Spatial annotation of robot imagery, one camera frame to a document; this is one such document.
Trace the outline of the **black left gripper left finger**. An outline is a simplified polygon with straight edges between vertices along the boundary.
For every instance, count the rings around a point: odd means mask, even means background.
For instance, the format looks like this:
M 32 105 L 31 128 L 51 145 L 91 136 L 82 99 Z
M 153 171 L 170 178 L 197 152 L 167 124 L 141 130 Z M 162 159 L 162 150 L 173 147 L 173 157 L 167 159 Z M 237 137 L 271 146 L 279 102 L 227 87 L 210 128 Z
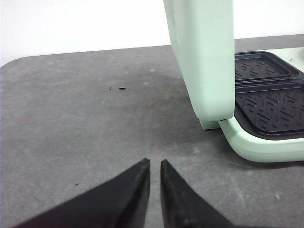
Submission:
M 150 161 L 39 214 L 20 228 L 142 228 L 150 193 Z

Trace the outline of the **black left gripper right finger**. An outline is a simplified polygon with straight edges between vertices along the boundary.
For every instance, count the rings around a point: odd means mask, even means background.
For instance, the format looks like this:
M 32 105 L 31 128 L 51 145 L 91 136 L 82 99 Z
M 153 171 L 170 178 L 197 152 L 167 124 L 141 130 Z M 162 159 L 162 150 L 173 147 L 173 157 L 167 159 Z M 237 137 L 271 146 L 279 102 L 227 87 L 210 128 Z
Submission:
M 168 160 L 161 162 L 161 208 L 165 228 L 234 227 L 190 187 Z

